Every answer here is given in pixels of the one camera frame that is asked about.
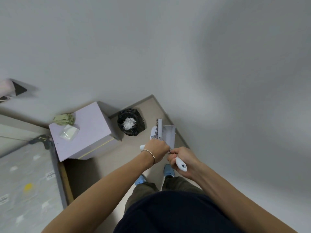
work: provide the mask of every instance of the shoe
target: shoe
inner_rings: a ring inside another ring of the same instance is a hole
[[[138,185],[138,184],[142,184],[144,182],[147,182],[146,180],[146,177],[142,174],[138,177],[138,179],[135,181],[135,185]]]
[[[170,164],[166,164],[164,166],[164,177],[166,176],[172,176],[174,177],[175,176],[175,173],[174,173],[174,169],[172,168],[172,166]]]

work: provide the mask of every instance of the white plastic handle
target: white plastic handle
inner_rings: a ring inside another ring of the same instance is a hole
[[[176,165],[181,171],[187,172],[187,165],[179,157],[176,157]]]

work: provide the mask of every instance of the mattress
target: mattress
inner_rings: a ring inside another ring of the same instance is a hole
[[[40,233],[67,206],[57,163],[47,135],[0,158],[2,233]]]

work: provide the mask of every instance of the black plastic bag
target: black plastic bag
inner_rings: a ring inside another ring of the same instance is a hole
[[[123,123],[127,118],[133,118],[135,120],[135,125],[129,130],[125,130],[123,127]],[[140,115],[138,110],[135,109],[126,109],[120,111],[118,113],[117,123],[121,131],[123,131],[128,136],[137,136],[139,133],[146,129],[145,122],[142,119],[142,116]]]

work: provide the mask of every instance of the bracelet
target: bracelet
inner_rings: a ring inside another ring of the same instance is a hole
[[[156,164],[156,158],[155,158],[155,156],[153,155],[153,153],[151,153],[150,150],[145,150],[145,151],[148,151],[148,152],[153,156],[153,159],[154,159],[153,165]]]

